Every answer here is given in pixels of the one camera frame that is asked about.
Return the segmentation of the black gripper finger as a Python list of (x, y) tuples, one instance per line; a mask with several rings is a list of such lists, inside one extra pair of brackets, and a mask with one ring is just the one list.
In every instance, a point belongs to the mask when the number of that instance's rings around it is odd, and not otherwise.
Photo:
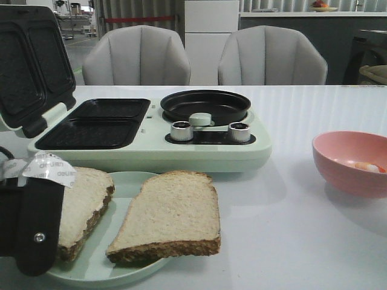
[(16, 266), (27, 276), (47, 272), (56, 259), (64, 191), (76, 170), (58, 156), (40, 151), (23, 169), (21, 215), (16, 234)]

